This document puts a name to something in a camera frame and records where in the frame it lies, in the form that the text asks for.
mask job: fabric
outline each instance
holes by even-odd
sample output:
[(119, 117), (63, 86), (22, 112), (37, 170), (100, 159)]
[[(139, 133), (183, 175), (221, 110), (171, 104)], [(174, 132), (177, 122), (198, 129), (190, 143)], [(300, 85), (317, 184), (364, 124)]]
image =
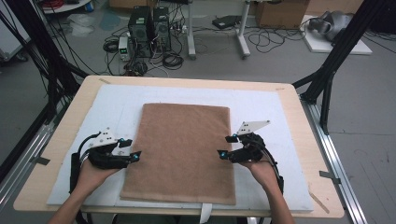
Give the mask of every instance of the fabric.
[(230, 109), (208, 105), (143, 105), (128, 166), (123, 200), (235, 204), (233, 165), (219, 158), (231, 150)]

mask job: white sheet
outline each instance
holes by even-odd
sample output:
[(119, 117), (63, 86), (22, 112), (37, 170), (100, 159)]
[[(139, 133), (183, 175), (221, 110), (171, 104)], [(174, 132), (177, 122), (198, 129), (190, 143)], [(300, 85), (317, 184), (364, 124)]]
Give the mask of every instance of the white sheet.
[[(62, 204), (68, 197), (70, 155), (89, 135), (109, 127), (117, 138), (131, 138), (137, 131), (142, 106), (145, 103), (175, 103), (187, 105), (221, 105), (231, 111), (231, 127), (235, 133), (243, 121), (271, 120), (271, 124), (256, 131), (278, 161), (278, 169), (285, 179), (284, 197), (292, 212), (313, 211), (304, 175), (297, 158), (282, 104), (276, 92), (238, 91), (192, 88), (104, 85), (82, 123), (76, 140), (64, 158), (48, 204)], [(233, 149), (242, 145), (233, 144)], [(130, 149), (118, 149), (128, 153)], [(148, 160), (141, 155), (141, 160)], [(234, 165), (236, 205), (213, 204), (213, 209), (269, 210), (262, 187), (248, 169)], [(120, 200), (124, 170), (116, 173), (96, 190), (84, 204), (103, 206), (197, 208), (201, 203), (149, 203)]]

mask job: white device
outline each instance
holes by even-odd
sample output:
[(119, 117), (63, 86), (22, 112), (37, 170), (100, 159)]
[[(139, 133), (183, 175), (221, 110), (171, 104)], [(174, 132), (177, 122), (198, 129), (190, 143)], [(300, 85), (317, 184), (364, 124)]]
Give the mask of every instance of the white device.
[(260, 128), (263, 128), (270, 123), (271, 123), (270, 120), (242, 122), (241, 127), (239, 128), (238, 132), (236, 132), (236, 133), (238, 135), (253, 133), (254, 131), (257, 131)]
[(128, 37), (127, 36), (121, 36), (119, 40), (119, 52), (120, 52), (120, 58), (124, 62), (128, 62), (131, 60), (131, 49), (129, 47), (128, 43)]

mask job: forearm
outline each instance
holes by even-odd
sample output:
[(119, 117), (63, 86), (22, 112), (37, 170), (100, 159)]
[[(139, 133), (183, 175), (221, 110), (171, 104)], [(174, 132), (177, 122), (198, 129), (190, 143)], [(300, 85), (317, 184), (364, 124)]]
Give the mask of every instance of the forearm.
[(274, 224), (294, 224), (288, 205), (279, 189), (279, 186), (264, 188), (271, 208), (271, 218)]
[(86, 193), (81, 191), (73, 191), (64, 204), (58, 209), (54, 216), (49, 220), (49, 224), (71, 224), (76, 218), (79, 208), (88, 197)]

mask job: black metal pole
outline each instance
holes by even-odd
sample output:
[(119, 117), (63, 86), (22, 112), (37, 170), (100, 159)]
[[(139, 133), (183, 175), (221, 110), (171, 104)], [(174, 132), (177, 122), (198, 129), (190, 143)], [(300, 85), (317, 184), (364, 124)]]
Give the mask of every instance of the black metal pole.
[(49, 102), (30, 126), (29, 130), (24, 134), (20, 142), (12, 149), (5, 162), (1, 164), (0, 183), (26, 149), (39, 127), (45, 120), (48, 122), (56, 115), (56, 105), (61, 97), (65, 95), (73, 96), (77, 92), (79, 84), (76, 82), (71, 71), (81, 77), (88, 75), (76, 67), (70, 69), (70, 63), (63, 61), (64, 58), (53, 43), (44, 23), (37, 15), (29, 0), (6, 0), (6, 2), (45, 60), (39, 60), (35, 51), (31, 49), (30, 45), (26, 44), (18, 30), (13, 27), (12, 22), (8, 21), (1, 11), (0, 20), (29, 52), (40, 74), (48, 79)]
[(329, 134), (327, 124), (334, 75), (386, 2), (387, 0), (363, 1), (356, 15), (345, 31), (341, 33), (329, 57), (327, 57), (319, 70), (293, 83), (295, 88), (299, 88), (311, 82), (306, 92), (301, 94), (301, 99), (309, 104), (315, 104), (320, 94), (325, 91), (320, 111), (320, 125), (326, 134)]

